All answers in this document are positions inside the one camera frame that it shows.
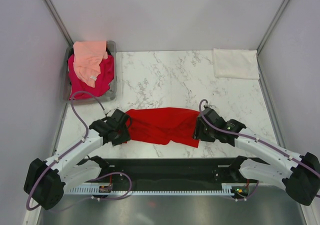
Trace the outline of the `red t shirt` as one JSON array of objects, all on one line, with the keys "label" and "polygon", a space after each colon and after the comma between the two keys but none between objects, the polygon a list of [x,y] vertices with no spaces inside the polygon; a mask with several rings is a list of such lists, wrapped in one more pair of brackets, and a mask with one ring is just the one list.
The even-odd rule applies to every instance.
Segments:
[{"label": "red t shirt", "polygon": [[200,114],[196,110],[177,107],[130,109],[126,112],[131,118],[126,124],[133,141],[157,145],[175,142],[197,148],[199,141],[194,139],[196,120]]}]

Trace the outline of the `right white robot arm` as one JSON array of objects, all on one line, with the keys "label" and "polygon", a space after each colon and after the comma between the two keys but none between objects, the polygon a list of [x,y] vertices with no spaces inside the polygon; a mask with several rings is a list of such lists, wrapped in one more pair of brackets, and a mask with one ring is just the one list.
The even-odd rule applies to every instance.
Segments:
[{"label": "right white robot arm", "polygon": [[319,197],[320,161],[310,152],[301,155],[280,147],[235,119],[224,120],[207,105],[196,118],[194,138],[206,142],[219,141],[261,159],[257,162],[238,156],[229,169],[229,176],[235,182],[245,178],[267,183],[284,190],[304,206],[311,205]]}]

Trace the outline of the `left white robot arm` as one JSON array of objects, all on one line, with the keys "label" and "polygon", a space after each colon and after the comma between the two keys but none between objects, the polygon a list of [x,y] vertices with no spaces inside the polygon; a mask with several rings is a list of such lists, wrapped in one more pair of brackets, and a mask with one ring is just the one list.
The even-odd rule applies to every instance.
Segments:
[{"label": "left white robot arm", "polygon": [[27,210],[32,211],[30,201],[38,207],[50,210],[55,207],[69,190],[87,181],[106,181],[110,176],[108,163],[99,156],[86,156],[105,144],[121,145],[131,137],[131,117],[116,109],[111,116],[95,120],[85,126],[84,137],[61,152],[29,165],[23,190],[28,194]]}]

